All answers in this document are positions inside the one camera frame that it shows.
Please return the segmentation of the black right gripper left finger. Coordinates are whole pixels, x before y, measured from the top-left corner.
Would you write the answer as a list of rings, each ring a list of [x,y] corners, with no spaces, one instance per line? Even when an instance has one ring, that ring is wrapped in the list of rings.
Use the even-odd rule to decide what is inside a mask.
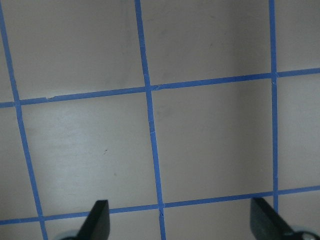
[[[110,235],[108,200],[97,200],[78,231],[76,240],[107,240]]]

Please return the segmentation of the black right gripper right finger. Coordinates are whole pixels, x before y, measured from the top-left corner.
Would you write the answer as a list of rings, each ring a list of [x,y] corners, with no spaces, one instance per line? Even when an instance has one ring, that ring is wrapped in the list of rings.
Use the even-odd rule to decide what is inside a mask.
[[[250,200],[250,230],[256,240],[290,240],[294,230],[261,197]]]

